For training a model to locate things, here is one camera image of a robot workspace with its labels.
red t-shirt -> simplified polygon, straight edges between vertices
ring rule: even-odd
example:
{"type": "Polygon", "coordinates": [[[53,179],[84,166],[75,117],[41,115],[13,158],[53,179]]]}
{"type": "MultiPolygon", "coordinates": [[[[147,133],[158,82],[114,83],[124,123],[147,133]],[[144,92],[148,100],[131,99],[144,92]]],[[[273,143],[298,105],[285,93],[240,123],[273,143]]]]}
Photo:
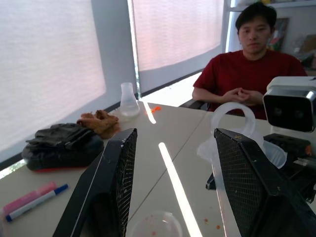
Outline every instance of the red t-shirt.
{"type": "MultiPolygon", "coordinates": [[[[288,54],[268,50],[263,58],[249,61],[242,51],[237,51],[213,58],[193,86],[220,96],[239,87],[265,94],[267,85],[278,76],[306,76],[306,72],[300,61],[288,54]]],[[[212,103],[210,111],[218,106],[212,103]]],[[[250,108],[257,119],[266,119],[263,105],[250,108]]]]}

shelf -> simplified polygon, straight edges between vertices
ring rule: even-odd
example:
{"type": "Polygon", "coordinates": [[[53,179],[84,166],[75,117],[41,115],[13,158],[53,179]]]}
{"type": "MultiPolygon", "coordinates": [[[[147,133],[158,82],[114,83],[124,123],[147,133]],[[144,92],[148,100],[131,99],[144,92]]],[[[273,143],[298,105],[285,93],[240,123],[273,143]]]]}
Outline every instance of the shelf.
{"type": "MultiPolygon", "coordinates": [[[[316,0],[306,0],[306,1],[290,1],[290,2],[281,2],[281,3],[271,3],[268,6],[274,8],[288,8],[288,7],[303,7],[303,6],[316,6],[316,0]]],[[[239,12],[243,11],[247,6],[236,6],[229,7],[228,11],[239,12]]]]}

man's hands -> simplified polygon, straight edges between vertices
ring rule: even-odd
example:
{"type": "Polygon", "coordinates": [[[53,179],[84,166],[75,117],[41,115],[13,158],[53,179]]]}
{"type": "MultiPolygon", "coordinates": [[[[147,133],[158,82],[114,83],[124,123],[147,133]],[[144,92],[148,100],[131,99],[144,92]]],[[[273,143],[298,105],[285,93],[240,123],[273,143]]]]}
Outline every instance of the man's hands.
{"type": "Polygon", "coordinates": [[[259,91],[236,88],[226,92],[220,99],[220,103],[239,102],[247,106],[263,104],[263,95],[259,91]]]}

pink marker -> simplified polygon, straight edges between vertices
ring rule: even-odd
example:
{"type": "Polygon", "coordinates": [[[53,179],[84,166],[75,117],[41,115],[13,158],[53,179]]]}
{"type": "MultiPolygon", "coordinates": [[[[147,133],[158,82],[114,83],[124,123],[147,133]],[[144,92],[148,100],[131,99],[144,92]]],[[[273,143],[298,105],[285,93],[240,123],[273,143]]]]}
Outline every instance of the pink marker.
{"type": "Polygon", "coordinates": [[[0,216],[6,216],[10,214],[11,212],[19,209],[20,207],[34,201],[35,199],[38,199],[39,197],[49,193],[50,191],[53,191],[57,188],[56,184],[54,182],[50,182],[39,189],[32,191],[23,197],[20,197],[19,199],[7,204],[3,208],[0,209],[0,216]]]}

erlenmeyer flask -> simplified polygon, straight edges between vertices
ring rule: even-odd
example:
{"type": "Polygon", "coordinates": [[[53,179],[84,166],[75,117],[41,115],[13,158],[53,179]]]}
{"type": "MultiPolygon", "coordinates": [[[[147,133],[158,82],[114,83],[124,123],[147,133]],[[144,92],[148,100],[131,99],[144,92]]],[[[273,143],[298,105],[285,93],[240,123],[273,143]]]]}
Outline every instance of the erlenmeyer flask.
{"type": "Polygon", "coordinates": [[[134,92],[133,92],[133,84],[130,82],[122,83],[122,97],[120,99],[120,112],[122,115],[126,117],[133,117],[138,115],[139,106],[136,101],[134,92]]]}

